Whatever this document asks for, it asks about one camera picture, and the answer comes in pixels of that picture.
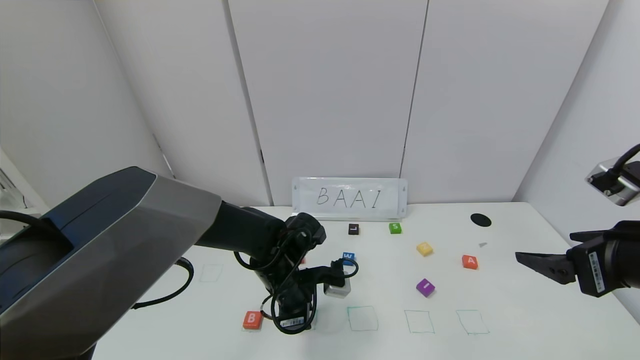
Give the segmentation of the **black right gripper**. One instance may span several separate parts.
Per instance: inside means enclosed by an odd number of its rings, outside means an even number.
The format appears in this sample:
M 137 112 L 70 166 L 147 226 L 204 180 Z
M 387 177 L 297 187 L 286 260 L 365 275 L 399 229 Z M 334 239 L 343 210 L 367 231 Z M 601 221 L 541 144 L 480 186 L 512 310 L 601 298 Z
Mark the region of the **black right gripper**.
M 517 251 L 519 264 L 561 285 L 576 282 L 580 291 L 602 297 L 617 289 L 640 287 L 640 223 L 624 220 L 607 230 L 569 234 L 578 242 L 565 254 Z

